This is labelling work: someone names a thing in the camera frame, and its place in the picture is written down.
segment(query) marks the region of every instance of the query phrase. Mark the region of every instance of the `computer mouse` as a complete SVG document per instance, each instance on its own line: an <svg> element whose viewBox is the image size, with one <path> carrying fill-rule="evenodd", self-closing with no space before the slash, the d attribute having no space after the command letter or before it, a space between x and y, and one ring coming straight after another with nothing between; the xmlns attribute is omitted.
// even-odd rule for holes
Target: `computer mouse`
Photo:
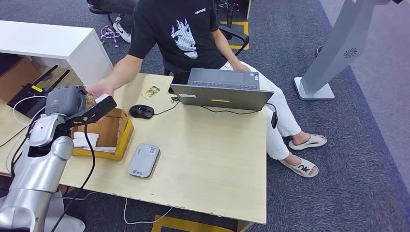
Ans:
<svg viewBox="0 0 410 232"><path fill-rule="evenodd" d="M132 117L150 119L154 115L154 108L147 105L134 105L129 113Z"/></svg>

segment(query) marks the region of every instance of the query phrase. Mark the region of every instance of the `table leg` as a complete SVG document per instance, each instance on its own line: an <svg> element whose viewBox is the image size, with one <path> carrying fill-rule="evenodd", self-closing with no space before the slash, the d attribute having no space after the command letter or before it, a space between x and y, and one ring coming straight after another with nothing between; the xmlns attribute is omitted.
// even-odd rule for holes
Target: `table leg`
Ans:
<svg viewBox="0 0 410 232"><path fill-rule="evenodd" d="M245 232L251 225L253 225L253 222L238 220L236 232Z"/></svg>

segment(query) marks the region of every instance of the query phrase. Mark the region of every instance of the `black router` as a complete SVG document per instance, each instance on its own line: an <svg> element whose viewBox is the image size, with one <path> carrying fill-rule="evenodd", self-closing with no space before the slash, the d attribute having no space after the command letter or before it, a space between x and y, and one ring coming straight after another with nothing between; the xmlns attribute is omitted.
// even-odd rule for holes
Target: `black router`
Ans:
<svg viewBox="0 0 410 232"><path fill-rule="evenodd" d="M35 80L32 84L26 84L23 88L7 103L10 107L14 107L17 102L33 96L47 96L50 91L52 91L64 77L70 72L67 70L49 89L45 90L43 88L37 87L37 84L40 83L45 77L49 76L58 65L55 65L53 68L48 70L42 76L40 76L37 80ZM46 98L31 98L25 101L20 102L15 110L24 114L28 118L33 118L34 115L39 112L43 107L45 107Z"/></svg>

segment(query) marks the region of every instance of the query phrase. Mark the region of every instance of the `cardboard tray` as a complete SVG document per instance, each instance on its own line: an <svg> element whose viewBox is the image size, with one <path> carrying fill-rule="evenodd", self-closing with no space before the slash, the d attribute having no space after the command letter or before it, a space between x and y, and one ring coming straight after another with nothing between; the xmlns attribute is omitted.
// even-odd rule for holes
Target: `cardboard tray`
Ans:
<svg viewBox="0 0 410 232"><path fill-rule="evenodd" d="M88 133L97 133L97 147L115 147L115 153L95 151L95 157L119 161L124 157L128 142L130 141L134 126L124 110L114 109L110 111L104 119L99 122L89 124ZM74 132L84 132L84 126L74 127L71 130L71 137ZM92 156L90 150L74 148L75 156Z"/></svg>

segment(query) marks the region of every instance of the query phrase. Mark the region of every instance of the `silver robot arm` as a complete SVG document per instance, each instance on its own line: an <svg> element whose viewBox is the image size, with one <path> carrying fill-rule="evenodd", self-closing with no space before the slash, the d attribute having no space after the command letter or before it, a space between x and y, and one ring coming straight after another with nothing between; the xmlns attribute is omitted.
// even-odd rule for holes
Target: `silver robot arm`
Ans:
<svg viewBox="0 0 410 232"><path fill-rule="evenodd" d="M86 94L82 86L59 87L48 94L46 116L32 126L0 208L0 232L44 232L51 196L73 153L71 128L96 122L116 107L114 99L105 95L85 109Z"/></svg>

